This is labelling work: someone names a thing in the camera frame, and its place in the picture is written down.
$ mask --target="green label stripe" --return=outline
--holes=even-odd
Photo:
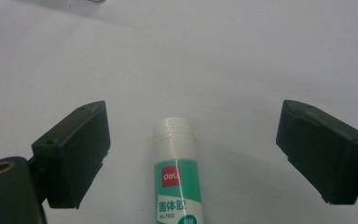
[[[181,186],[162,186],[162,169],[178,166]],[[158,195],[191,199],[201,203],[200,182],[197,163],[189,160],[165,161],[155,165],[156,200]]]

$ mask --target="black object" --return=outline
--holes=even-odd
[[[83,105],[32,144],[0,160],[0,223],[47,223],[41,203],[78,208],[110,148],[104,101]]]
[[[327,203],[355,203],[358,130],[312,105],[285,100],[276,142]]]

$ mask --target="white table surface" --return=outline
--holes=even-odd
[[[0,0],[0,159],[105,100],[112,148],[50,224],[154,223],[151,128],[190,119],[206,223],[358,223],[275,145],[282,101],[358,129],[358,1]]]

